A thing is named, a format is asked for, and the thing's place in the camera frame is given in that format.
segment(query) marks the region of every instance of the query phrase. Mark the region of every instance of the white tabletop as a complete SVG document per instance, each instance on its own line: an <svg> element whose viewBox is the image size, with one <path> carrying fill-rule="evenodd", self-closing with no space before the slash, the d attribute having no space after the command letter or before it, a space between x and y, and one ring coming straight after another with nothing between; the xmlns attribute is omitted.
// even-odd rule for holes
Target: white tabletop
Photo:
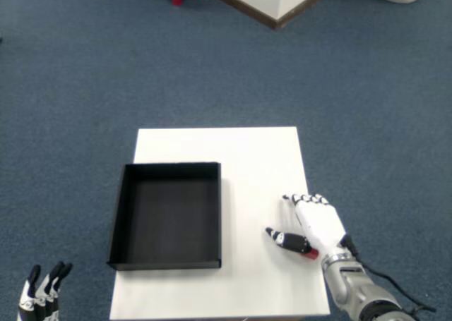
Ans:
<svg viewBox="0 0 452 321"><path fill-rule="evenodd" d="M319 259L278 248L300 232L285 193L307 193L297 129L140 129L135 163L220 162L222 267L117 272L111 320L329 313Z"/></svg>

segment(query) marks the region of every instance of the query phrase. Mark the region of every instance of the black box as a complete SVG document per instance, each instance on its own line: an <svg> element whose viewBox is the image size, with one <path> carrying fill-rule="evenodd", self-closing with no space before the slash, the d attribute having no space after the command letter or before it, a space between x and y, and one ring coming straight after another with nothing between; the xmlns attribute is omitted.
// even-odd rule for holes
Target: black box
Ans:
<svg viewBox="0 0 452 321"><path fill-rule="evenodd" d="M107 263L116 270L221 267L220 164L127 164Z"/></svg>

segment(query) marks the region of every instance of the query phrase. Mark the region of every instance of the robotic hand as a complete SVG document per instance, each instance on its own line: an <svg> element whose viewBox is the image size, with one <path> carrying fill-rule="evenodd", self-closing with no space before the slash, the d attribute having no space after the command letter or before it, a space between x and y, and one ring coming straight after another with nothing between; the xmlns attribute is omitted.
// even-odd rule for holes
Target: robotic hand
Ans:
<svg viewBox="0 0 452 321"><path fill-rule="evenodd" d="M61 281L69 274L72 264L58 262L35 288L41 267L35 265L22 290L19 301L18 321L59 321L58 294Z"/></svg>
<svg viewBox="0 0 452 321"><path fill-rule="evenodd" d="M321 266L334 303L348 313L353 321L415 321L418 310L435 312L406 293L388 275L377 272L364 264L345 233L335 208L323 196L283 196L295 206L295 215L302 225L305 236L282 233L267 228L270 237L281 248L301 253L308 258L321 257ZM367 275L372 274L389 280L417 307L407 313L396 298L377 286Z"/></svg>

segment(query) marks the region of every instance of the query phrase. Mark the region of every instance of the gray carpet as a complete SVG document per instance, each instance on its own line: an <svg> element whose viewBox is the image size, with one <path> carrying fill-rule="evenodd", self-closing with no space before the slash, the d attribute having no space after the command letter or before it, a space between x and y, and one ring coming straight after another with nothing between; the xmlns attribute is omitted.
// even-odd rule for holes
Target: gray carpet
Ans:
<svg viewBox="0 0 452 321"><path fill-rule="evenodd" d="M218 0L0 0L0 319L60 259L61 318L108 319L138 128L287 125L362 257L449 319L451 23L451 0L321 0L279 32Z"/></svg>

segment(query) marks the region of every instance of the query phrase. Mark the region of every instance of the black fingertip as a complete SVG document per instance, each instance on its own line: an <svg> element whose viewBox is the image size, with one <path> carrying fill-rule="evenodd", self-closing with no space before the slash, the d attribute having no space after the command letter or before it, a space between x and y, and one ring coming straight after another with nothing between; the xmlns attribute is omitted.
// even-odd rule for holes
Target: black fingertip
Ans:
<svg viewBox="0 0 452 321"><path fill-rule="evenodd" d="M31 269L30 275L28 276L28 282L30 282L31 286L36 283L37 278L40 276L40 274L41 266L34 265L33 268Z"/></svg>
<svg viewBox="0 0 452 321"><path fill-rule="evenodd" d="M60 277L63 279L65 277L67 277L69 275L69 273L72 270L73 265L71 263L68 263L66 266L64 266L62 273L60 275Z"/></svg>
<svg viewBox="0 0 452 321"><path fill-rule="evenodd" d="M58 280L54 284L55 291L58 291L61 281L69 275L69 272L71 272L73 265L71 263L68 263L64 265L64 268L58 273Z"/></svg>

